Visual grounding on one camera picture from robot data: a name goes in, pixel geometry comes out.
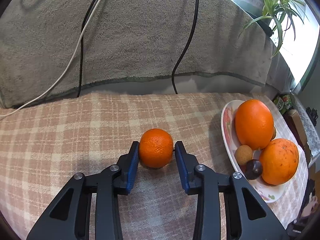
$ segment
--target orange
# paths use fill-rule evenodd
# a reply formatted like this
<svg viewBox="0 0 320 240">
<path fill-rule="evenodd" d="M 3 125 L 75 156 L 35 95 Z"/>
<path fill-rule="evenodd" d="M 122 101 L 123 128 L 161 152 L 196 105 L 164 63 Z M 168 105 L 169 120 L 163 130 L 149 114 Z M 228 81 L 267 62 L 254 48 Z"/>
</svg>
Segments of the orange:
<svg viewBox="0 0 320 240">
<path fill-rule="evenodd" d="M 243 102 L 236 111 L 235 126 L 242 145 L 263 149 L 273 134 L 273 117 L 269 108 L 257 99 Z"/>
<path fill-rule="evenodd" d="M 263 166 L 261 176 L 264 181 L 272 185 L 280 185 L 296 173 L 299 163 L 298 148 L 287 139 L 275 139 L 263 149 L 259 161 Z"/>
<path fill-rule="evenodd" d="M 161 129 L 146 131 L 140 140 L 139 157 L 148 167 L 161 168 L 172 159 L 173 140 L 170 134 Z"/>
</svg>

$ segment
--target white cable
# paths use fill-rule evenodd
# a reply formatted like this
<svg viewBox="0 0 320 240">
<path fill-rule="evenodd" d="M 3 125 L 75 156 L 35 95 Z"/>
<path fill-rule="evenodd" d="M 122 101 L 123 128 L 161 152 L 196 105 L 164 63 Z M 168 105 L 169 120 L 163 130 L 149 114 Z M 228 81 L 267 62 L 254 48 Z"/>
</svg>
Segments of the white cable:
<svg viewBox="0 0 320 240">
<path fill-rule="evenodd" d="M 66 69 L 64 70 L 64 72 L 62 73 L 62 75 L 57 79 L 57 81 L 56 81 L 46 92 L 42 93 L 42 94 L 39 95 L 37 98 L 35 98 L 35 99 L 33 99 L 33 100 L 25 103 L 23 106 L 20 106 L 18 109 L 14 110 L 13 112 L 11 112 L 11 113 L 9 113 L 9 114 L 0 115 L 0 118 L 7 117 L 7 116 L 9 116 L 9 115 L 14 114 L 14 113 L 17 112 L 18 110 L 24 108 L 25 106 L 27 106 L 27 105 L 33 103 L 34 101 L 38 100 L 39 98 L 43 97 L 43 96 L 44 96 L 45 94 L 47 94 L 52 88 L 55 87 L 55 85 L 61 80 L 61 78 L 62 78 L 62 77 L 65 75 L 65 73 L 68 71 L 68 69 L 69 69 L 69 67 L 70 67 L 70 65 L 71 65 L 71 62 L 72 62 L 72 60 L 74 59 L 74 57 L 75 57 L 75 55 L 76 55 L 76 52 L 77 52 L 77 50 L 78 50 L 78 48 L 79 48 L 79 45 L 80 45 L 81 39 L 82 39 L 82 37 L 83 37 L 84 31 L 86 30 L 89 22 L 91 21 L 91 18 L 92 18 L 92 16 L 93 16 L 95 10 L 97 9 L 98 5 L 100 4 L 100 2 L 101 2 L 101 0 L 98 0 L 97 3 L 96 3 L 96 5 L 94 6 L 94 8 L 93 8 L 93 10 L 92 10 L 92 12 L 91 12 L 91 14 L 90 14 L 90 16 L 89 16 L 89 19 L 88 19 L 87 23 L 85 24 L 85 26 L 84 26 L 81 34 L 80 34 L 80 38 L 79 38 L 79 40 L 78 40 L 78 44 L 77 44 L 77 46 L 76 46 L 75 52 L 73 53 L 73 55 L 72 55 L 72 57 L 71 57 L 71 59 L 70 59 L 70 61 L 69 61 L 68 66 L 66 67 Z"/>
</svg>

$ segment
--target fruit bowl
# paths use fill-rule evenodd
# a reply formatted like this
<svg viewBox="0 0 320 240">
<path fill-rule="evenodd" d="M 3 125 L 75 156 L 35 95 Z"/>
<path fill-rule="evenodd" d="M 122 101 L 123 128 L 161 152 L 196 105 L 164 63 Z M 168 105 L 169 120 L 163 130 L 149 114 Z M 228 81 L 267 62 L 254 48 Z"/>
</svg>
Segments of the fruit bowl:
<svg viewBox="0 0 320 240">
<path fill-rule="evenodd" d="M 238 165 L 235 152 L 239 146 L 241 146 L 235 128 L 235 113 L 238 107 L 243 103 L 242 100 L 233 100 L 227 103 L 222 109 L 221 113 L 221 131 L 223 142 L 226 147 L 229 159 L 235 171 L 240 172 L 244 176 L 244 171 L 241 170 Z M 280 138 L 278 130 L 276 128 L 276 138 Z M 256 150 L 253 151 L 253 158 L 259 159 L 261 151 Z M 261 177 L 255 180 L 249 180 L 249 183 L 254 187 L 254 189 L 259 193 L 259 195 L 263 198 L 266 203 L 272 203 L 278 200 L 285 191 L 286 183 L 273 186 L 267 184 Z"/>
</svg>

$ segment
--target wire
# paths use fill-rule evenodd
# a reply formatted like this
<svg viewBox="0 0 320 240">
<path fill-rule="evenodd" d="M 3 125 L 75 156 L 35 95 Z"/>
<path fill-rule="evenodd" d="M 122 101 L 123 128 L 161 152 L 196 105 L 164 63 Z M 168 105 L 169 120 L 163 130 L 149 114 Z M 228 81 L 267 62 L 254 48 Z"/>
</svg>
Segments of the wire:
<svg viewBox="0 0 320 240">
<path fill-rule="evenodd" d="M 84 26 L 81 34 L 80 34 L 80 37 L 79 37 L 79 40 L 78 40 L 78 43 L 77 43 L 75 52 L 73 53 L 73 55 L 72 55 L 72 57 L 71 57 L 71 59 L 70 59 L 70 61 L 69 61 L 69 64 L 67 65 L 66 69 L 65 69 L 64 72 L 61 74 L 61 76 L 57 79 L 57 81 L 56 81 L 55 83 L 53 83 L 53 85 L 52 85 L 47 91 L 45 91 L 44 93 L 42 93 L 41 95 L 39 95 L 37 98 L 35 98 L 35 99 L 33 99 L 33 100 L 25 103 L 23 106 L 20 106 L 18 109 L 14 110 L 13 112 L 11 112 L 11 113 L 9 113 L 9 114 L 0 115 L 0 117 L 7 117 L 7 116 L 9 116 L 9 115 L 12 115 L 12 114 L 14 114 L 15 112 L 17 112 L 18 110 L 24 108 L 25 106 L 27 106 L 27 105 L 33 103 L 34 101 L 38 100 L 39 98 L 43 97 L 45 94 L 47 94 L 47 93 L 61 80 L 61 78 L 62 78 L 62 77 L 65 75 L 65 73 L 68 71 L 68 69 L 69 69 L 69 67 L 70 67 L 70 65 L 71 65 L 72 60 L 75 58 L 76 52 L 77 52 L 77 50 L 78 50 L 78 48 L 79 48 L 80 41 L 81 41 L 81 39 L 82 39 L 82 37 L 83 37 L 83 34 L 84 34 L 86 28 L 88 27 L 88 25 L 89 25 L 89 23 L 90 23 L 90 21 L 91 21 L 91 19 L 92 19 L 92 16 L 93 16 L 94 12 L 96 11 L 96 9 L 97 9 L 98 5 L 100 4 L 100 2 L 101 2 L 101 0 L 98 0 L 97 3 L 96 3 L 96 5 L 94 6 L 94 8 L 93 8 L 93 10 L 92 10 L 92 13 L 90 14 L 89 19 L 88 19 L 87 23 L 85 24 L 85 26 Z"/>
<path fill-rule="evenodd" d="M 92 0 L 85 16 L 82 22 L 82 26 L 81 26 L 81 32 L 84 28 L 85 22 L 87 21 L 88 15 L 94 5 L 94 3 L 96 2 L 96 0 Z M 81 86 L 82 86 L 82 69 L 83 69 L 83 37 L 81 39 L 81 45 L 80 45 L 80 71 L 79 71 L 79 86 L 78 86 L 78 94 L 77 94 L 77 98 L 80 96 L 81 93 Z"/>
<path fill-rule="evenodd" d="M 172 74 L 171 74 L 171 81 L 172 81 L 172 86 L 173 86 L 173 89 L 174 89 L 174 92 L 176 94 L 178 94 L 177 92 L 177 89 L 176 89 L 176 85 L 174 84 L 174 73 L 176 72 L 177 70 L 177 67 L 179 66 L 184 54 L 187 52 L 188 48 L 189 48 L 189 45 L 192 41 L 192 37 L 193 37 L 193 33 L 195 32 L 195 28 L 196 28 L 196 24 L 197 24 L 197 19 L 198 19 L 198 10 L 199 10 L 199 0 L 196 0 L 196 6 L 195 6 L 195 15 L 193 16 L 193 23 L 192 23 L 192 28 L 191 28 L 191 32 L 190 32 L 190 35 L 189 35 L 189 38 L 188 38 L 188 41 L 187 41 L 187 44 L 186 46 L 184 47 L 176 65 L 174 66 L 173 70 L 172 70 Z"/>
</svg>

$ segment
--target plaid blanket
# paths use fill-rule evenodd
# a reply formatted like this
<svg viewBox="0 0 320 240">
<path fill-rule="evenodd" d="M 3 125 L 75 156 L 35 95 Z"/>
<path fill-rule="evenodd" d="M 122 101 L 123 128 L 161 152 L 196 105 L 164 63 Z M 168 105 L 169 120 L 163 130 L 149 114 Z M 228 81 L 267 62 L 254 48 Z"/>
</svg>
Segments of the plaid blanket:
<svg viewBox="0 0 320 240">
<path fill-rule="evenodd" d="M 282 137 L 296 140 L 273 103 L 252 96 L 270 108 Z M 41 213 L 76 172 L 98 173 L 128 152 L 132 141 L 148 129 L 161 128 L 187 152 L 216 172 L 233 168 L 222 140 L 220 115 L 242 94 L 107 95 L 89 94 L 22 109 L 0 120 L 0 210 L 13 230 L 25 239 Z M 0 110 L 6 114 L 11 110 Z M 296 175 L 286 192 L 269 204 L 284 227 L 299 212 L 307 183 L 307 164 L 300 147 Z M 90 239 L 94 239 L 94 205 Z M 221 238 L 226 238 L 223 197 Z M 124 239 L 191 239 L 196 196 L 187 196 L 176 162 L 153 170 L 138 167 L 129 196 L 119 196 Z"/>
</svg>

